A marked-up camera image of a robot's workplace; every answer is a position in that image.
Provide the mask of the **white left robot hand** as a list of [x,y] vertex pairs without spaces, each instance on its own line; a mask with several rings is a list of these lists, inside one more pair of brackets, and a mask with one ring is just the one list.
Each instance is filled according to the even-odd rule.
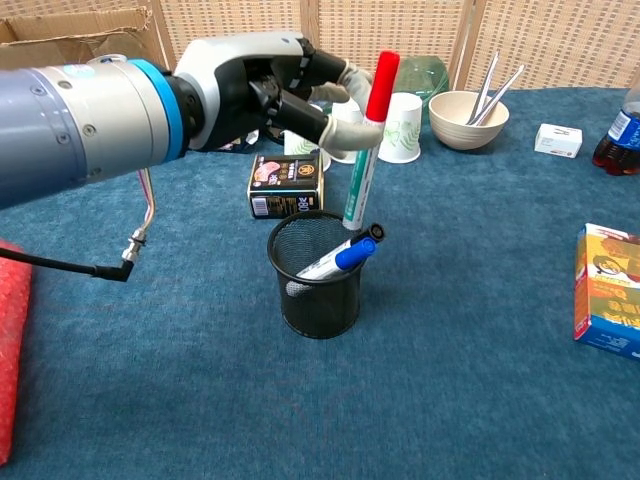
[[270,31],[191,41],[173,72],[195,98],[189,147],[213,151],[254,130],[289,130],[337,157],[377,146],[380,126],[338,120],[315,101],[366,108],[372,76],[313,46],[300,32]]

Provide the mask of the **red cap white marker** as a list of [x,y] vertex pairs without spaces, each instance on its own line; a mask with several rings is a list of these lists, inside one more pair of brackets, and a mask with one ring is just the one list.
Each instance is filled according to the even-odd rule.
[[[380,53],[372,91],[363,116],[363,125],[384,130],[399,62],[400,55],[396,52]],[[375,147],[360,150],[356,154],[343,213],[343,226],[348,230],[355,231],[362,227],[380,144],[381,142],[378,142]]]

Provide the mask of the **black mesh pen holder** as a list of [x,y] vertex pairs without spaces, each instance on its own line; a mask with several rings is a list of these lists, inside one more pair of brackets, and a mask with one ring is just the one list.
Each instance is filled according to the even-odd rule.
[[297,333],[327,339],[344,333],[355,323],[364,262],[328,279],[297,276],[355,235],[343,226],[341,216],[324,210],[294,214],[272,230],[267,254],[278,278],[281,313]]

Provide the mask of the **blue marker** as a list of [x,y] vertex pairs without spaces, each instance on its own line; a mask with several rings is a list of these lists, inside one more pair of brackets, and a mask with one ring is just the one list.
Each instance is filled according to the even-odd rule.
[[305,280],[324,280],[357,266],[376,251],[377,243],[364,237],[356,243],[345,241],[329,253],[308,265],[296,276]]

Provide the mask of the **white paper cup leaf print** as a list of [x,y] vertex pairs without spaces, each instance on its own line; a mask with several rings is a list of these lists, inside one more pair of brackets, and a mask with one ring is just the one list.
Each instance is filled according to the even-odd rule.
[[331,158],[328,154],[313,142],[300,135],[285,130],[284,131],[284,154],[285,155],[307,155],[317,154],[324,172],[331,166]]
[[422,100],[407,92],[392,94],[383,141],[379,148],[380,160],[392,164],[415,161],[420,153],[419,139],[422,129]]
[[371,148],[379,140],[379,129],[366,124],[360,105],[353,99],[334,102],[330,120],[326,149],[338,162],[354,163],[357,152]]

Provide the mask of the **black rectangular tin box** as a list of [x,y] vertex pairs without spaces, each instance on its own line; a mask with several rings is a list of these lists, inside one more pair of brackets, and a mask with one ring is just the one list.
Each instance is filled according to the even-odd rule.
[[256,155],[247,198],[256,219],[284,219],[322,210],[324,170],[319,155]]

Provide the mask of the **open cardboard box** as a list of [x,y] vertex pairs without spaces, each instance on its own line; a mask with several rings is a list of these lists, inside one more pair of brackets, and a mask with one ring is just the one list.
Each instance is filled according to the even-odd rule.
[[85,63],[106,54],[175,64],[173,47],[147,6],[0,17],[0,69]]

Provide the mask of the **green plastic spray bottle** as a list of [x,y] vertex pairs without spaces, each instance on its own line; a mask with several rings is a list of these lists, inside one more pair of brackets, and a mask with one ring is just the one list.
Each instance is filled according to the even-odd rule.
[[[303,101],[345,103],[352,99],[364,113],[367,108],[373,75],[348,61],[338,82],[326,82],[299,90],[295,96]],[[410,56],[400,62],[395,80],[396,92],[412,93],[427,109],[428,100],[449,89],[449,77],[444,63],[436,56]],[[336,157],[344,157],[348,152],[371,149],[380,144],[383,128],[380,126],[349,123],[332,115],[327,117],[315,144]]]

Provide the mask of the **beige round bowl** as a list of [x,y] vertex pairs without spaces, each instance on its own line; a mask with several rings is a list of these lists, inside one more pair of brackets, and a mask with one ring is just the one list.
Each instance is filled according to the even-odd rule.
[[447,91],[432,97],[428,104],[431,130],[438,140],[455,150],[473,150],[493,141],[510,117],[499,102],[479,126],[467,125],[475,105],[476,92]]

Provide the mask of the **metal spoon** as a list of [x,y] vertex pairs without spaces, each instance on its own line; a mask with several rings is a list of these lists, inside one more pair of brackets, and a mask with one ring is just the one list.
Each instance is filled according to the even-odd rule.
[[504,94],[511,88],[518,77],[524,72],[525,68],[526,66],[524,64],[519,66],[514,74],[496,91],[495,95],[482,108],[482,110],[472,118],[472,120],[469,122],[469,125],[479,126],[484,122],[484,120],[493,112],[494,108],[501,101]]
[[475,100],[475,104],[473,107],[473,110],[471,111],[471,115],[467,121],[467,125],[472,125],[474,119],[481,113],[481,111],[483,110],[483,108],[485,107],[485,102],[487,99],[487,94],[491,85],[491,81],[494,75],[494,71],[495,68],[497,66],[497,63],[499,61],[499,52],[496,51],[492,57],[492,60],[489,64],[489,67],[487,69],[487,72],[485,74],[483,83],[481,85],[481,88],[479,90],[479,93],[476,97]]

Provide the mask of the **woven wooden folding screen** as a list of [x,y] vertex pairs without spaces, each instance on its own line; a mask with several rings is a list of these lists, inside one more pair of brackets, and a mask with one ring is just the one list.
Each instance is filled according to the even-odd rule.
[[152,0],[173,50],[196,37],[293,30],[372,68],[383,49],[433,55],[456,89],[525,67],[518,89],[628,87],[640,79],[640,0]]

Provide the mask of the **red bubble wrap roll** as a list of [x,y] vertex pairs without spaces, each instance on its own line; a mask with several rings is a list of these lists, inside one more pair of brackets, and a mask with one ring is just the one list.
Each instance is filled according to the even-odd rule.
[[29,264],[0,257],[0,466],[8,462],[12,450],[31,278]]

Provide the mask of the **blue carpet table cover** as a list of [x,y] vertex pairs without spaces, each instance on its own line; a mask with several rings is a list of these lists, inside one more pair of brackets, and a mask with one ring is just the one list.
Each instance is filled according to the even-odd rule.
[[[640,176],[591,161],[623,97],[510,91],[486,148],[379,163],[387,237],[326,341],[281,318],[252,155],[154,168],[127,282],[34,272],[0,480],[640,480],[640,362],[572,335],[581,227],[640,234]],[[542,123],[577,156],[535,152]]]

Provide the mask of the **small white cardboard box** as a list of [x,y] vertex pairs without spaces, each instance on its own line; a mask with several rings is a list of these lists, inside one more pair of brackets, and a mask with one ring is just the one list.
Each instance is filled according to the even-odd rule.
[[581,129],[542,123],[534,140],[534,151],[575,158],[583,143]]

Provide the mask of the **cola bottle blue cap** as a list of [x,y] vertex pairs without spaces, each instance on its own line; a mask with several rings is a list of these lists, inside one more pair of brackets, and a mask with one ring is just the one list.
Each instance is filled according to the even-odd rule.
[[640,73],[595,148],[592,163],[613,176],[640,174]]

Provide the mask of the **yellow and blue carton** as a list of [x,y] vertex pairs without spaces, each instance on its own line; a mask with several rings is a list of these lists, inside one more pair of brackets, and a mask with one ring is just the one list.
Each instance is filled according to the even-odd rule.
[[593,223],[580,230],[573,338],[640,361],[640,235]]

